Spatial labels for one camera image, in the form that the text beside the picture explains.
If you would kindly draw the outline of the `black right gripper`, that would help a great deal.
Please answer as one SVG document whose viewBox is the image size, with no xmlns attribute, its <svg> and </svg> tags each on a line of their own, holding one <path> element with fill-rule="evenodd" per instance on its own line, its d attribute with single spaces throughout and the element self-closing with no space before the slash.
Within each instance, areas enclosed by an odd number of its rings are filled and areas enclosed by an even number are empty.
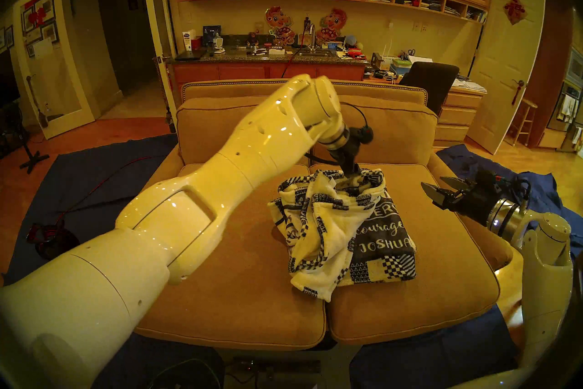
<svg viewBox="0 0 583 389">
<path fill-rule="evenodd" d="M 481 226 L 488 226 L 488 219 L 502 198 L 500 193 L 473 189 L 475 182 L 458 177 L 441 176 L 440 179 L 455 191 L 422 182 L 422 190 L 433 205 L 466 216 Z"/>
</svg>

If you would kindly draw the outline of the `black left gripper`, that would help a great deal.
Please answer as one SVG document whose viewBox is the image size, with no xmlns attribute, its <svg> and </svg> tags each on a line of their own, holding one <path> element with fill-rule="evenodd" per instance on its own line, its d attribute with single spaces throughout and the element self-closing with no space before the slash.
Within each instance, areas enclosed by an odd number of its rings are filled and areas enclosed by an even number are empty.
<svg viewBox="0 0 583 389">
<path fill-rule="evenodd" d="M 338 188 L 352 188 L 353 184 L 365 184 L 365 171 L 355 161 L 359 153 L 359 138 L 348 138 L 346 143 L 334 150 L 334 159 L 346 178 L 338 180 Z"/>
</svg>

